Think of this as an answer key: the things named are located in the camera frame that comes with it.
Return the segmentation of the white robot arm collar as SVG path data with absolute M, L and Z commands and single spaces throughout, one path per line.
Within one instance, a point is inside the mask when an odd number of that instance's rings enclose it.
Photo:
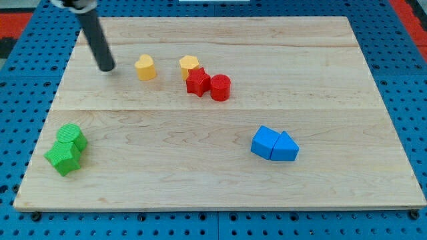
M 97 7 L 97 0 L 50 0 L 50 2 L 60 9 L 68 9 L 75 14 L 87 13 Z

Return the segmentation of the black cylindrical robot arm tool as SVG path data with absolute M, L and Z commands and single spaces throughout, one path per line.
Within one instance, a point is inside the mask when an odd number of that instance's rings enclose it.
M 102 72 L 112 71 L 115 68 L 115 60 L 105 38 L 97 11 L 92 9 L 86 13 L 77 14 L 77 19 L 98 69 Z

